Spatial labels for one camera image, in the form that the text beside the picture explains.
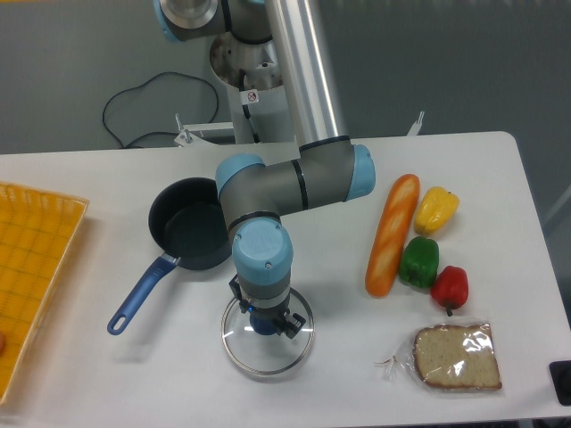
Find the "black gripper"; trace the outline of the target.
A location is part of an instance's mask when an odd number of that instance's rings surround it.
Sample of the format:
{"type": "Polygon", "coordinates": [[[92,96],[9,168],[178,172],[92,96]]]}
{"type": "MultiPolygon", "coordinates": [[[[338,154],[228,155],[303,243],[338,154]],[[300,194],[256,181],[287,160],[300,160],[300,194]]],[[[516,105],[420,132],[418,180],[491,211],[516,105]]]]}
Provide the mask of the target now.
{"type": "Polygon", "coordinates": [[[287,338],[293,339],[306,324],[306,319],[300,314],[288,312],[289,299],[272,308],[254,307],[244,300],[238,275],[235,275],[228,285],[240,311],[249,314],[250,326],[253,330],[276,330],[278,335],[284,334],[287,338]]]}

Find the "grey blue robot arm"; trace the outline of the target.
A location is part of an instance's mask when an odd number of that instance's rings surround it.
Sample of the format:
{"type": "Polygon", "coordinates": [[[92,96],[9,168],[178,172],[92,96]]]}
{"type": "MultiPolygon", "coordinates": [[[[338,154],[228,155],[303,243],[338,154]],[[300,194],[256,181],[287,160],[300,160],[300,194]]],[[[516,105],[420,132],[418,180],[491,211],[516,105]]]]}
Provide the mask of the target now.
{"type": "Polygon", "coordinates": [[[267,165],[232,156],[216,171],[232,243],[231,289],[260,335],[294,337],[305,317],[289,309],[293,246],[284,215],[347,202],[376,184],[368,149],[346,134],[313,1],[157,1],[163,33],[174,40],[230,33],[246,45],[272,44],[300,156],[267,165]]]}

